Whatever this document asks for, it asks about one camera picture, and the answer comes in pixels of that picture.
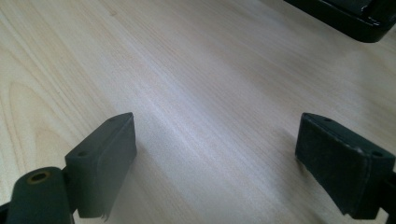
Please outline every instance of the light wood surface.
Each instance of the light wood surface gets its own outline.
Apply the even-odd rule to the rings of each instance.
[[[295,160],[299,121],[396,153],[396,32],[362,44],[279,0],[0,1],[0,203],[128,111],[110,222],[359,223]]]

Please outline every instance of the wooden table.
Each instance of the wooden table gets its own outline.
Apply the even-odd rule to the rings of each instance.
[[[396,153],[396,32],[362,44],[275,0],[0,1],[0,203],[128,111],[112,222],[360,223],[294,147],[311,112]]]

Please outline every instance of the wood grain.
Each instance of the wood grain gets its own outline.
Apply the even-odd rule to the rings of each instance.
[[[395,55],[395,30],[362,44],[275,0],[1,0],[0,203],[132,111],[111,222],[360,223],[295,160],[299,119],[396,153]]]

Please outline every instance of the black object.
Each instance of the black object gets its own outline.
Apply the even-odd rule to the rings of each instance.
[[[108,217],[136,156],[132,113],[108,119],[70,151],[66,167],[46,167],[21,177],[0,224],[70,224],[81,217]]]
[[[395,0],[285,0],[338,31],[366,43],[380,40],[396,23]]]
[[[395,223],[395,157],[385,149],[331,119],[304,113],[296,156],[343,214],[375,219],[382,207],[388,223]]]

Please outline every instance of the screw hole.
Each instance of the screw hole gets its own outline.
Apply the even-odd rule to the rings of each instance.
[[[80,151],[80,152],[78,153],[78,156],[80,156],[80,157],[84,157],[84,156],[86,156],[86,155],[88,155],[88,153],[87,153],[86,151]]]
[[[382,154],[379,152],[373,152],[372,154],[373,156],[382,157]]]
[[[31,175],[27,179],[27,183],[30,185],[38,184],[38,183],[45,181],[49,176],[50,176],[50,172],[48,172],[48,171],[35,173],[34,175]]]

